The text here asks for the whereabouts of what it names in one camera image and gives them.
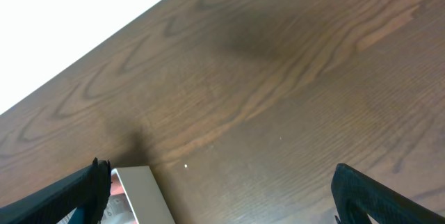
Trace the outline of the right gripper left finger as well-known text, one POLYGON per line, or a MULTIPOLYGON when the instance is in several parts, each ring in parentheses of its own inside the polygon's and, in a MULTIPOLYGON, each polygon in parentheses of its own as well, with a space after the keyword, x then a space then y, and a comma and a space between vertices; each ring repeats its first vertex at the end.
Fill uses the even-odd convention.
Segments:
POLYGON ((111 164, 94 159, 75 173, 1 208, 2 223, 99 223, 111 195, 111 164))

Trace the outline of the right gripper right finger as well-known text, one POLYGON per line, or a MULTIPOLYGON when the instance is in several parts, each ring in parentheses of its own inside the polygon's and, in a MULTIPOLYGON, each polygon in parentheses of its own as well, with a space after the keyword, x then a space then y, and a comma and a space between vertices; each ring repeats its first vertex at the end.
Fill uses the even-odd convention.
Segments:
POLYGON ((337 208, 335 220, 341 224, 444 224, 444 217, 409 200, 367 175, 339 163, 331 192, 337 208))

